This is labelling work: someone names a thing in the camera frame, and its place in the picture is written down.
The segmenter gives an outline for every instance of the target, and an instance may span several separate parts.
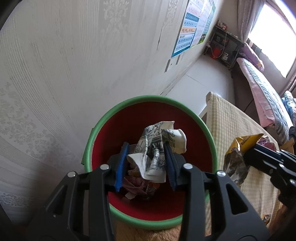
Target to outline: floor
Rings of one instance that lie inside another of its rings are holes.
[[[230,71],[220,62],[201,55],[166,96],[185,104],[200,115],[206,106],[205,97],[209,91],[234,104]]]

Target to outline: yellow gingham fabric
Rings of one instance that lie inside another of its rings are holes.
[[[209,128],[218,155],[218,169],[223,168],[224,155],[234,138],[239,136],[263,133],[279,150],[275,139],[272,138],[260,125],[234,105],[209,92],[207,100],[207,127]],[[260,216],[275,215],[279,208],[277,199],[278,189],[270,182],[270,177],[251,167],[241,186],[241,191],[253,205]],[[210,232],[210,207],[206,206],[206,232]]]

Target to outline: silver bolt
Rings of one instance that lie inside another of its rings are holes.
[[[108,165],[108,164],[102,164],[102,165],[100,166],[100,169],[101,169],[101,170],[108,170],[108,169],[109,169],[109,165]]]
[[[76,172],[75,171],[68,172],[67,176],[68,177],[75,177],[76,176]]]
[[[220,177],[224,177],[226,176],[226,173],[224,171],[217,171],[217,175],[220,176]]]
[[[183,165],[183,167],[184,167],[185,169],[187,169],[187,170],[190,170],[190,169],[193,168],[193,165],[191,165],[190,163],[185,163],[185,164]]]

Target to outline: window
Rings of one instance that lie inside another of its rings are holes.
[[[286,77],[296,57],[296,35],[286,20],[268,4],[263,6],[249,39]]]

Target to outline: power cord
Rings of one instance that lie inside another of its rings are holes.
[[[210,46],[210,49],[211,49],[211,51],[212,51],[212,55],[213,55],[215,58],[220,58],[221,55],[223,54],[224,49],[225,49],[225,44],[226,44],[226,36],[227,36],[227,32],[225,32],[225,41],[224,41],[224,47],[223,47],[222,53],[221,53],[218,57],[215,56],[215,55],[213,54],[213,49],[212,49],[212,47],[209,45],[209,46]]]

